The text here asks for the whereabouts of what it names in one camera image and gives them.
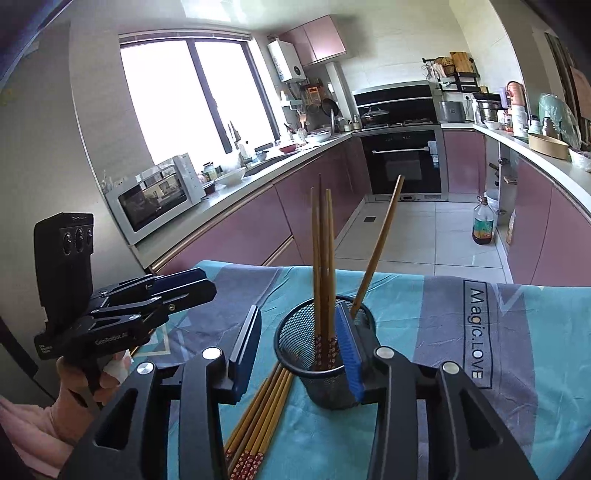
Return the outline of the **pink sleeved left forearm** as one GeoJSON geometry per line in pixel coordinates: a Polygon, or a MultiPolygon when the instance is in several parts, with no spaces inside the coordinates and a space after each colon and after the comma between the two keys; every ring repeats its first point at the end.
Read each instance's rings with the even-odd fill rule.
{"type": "Polygon", "coordinates": [[[20,459],[39,479],[56,479],[73,447],[57,434],[50,409],[1,397],[1,426],[20,459]]]}

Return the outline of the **left hand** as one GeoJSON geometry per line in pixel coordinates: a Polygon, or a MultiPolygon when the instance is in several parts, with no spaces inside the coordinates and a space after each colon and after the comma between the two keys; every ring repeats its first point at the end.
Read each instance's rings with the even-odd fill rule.
{"type": "Polygon", "coordinates": [[[105,406],[126,380],[132,362],[128,350],[114,354],[101,371],[99,386],[91,392],[88,379],[79,368],[64,357],[56,361],[60,390],[49,413],[59,438],[74,444],[84,435],[98,415],[98,407],[105,406]]]}

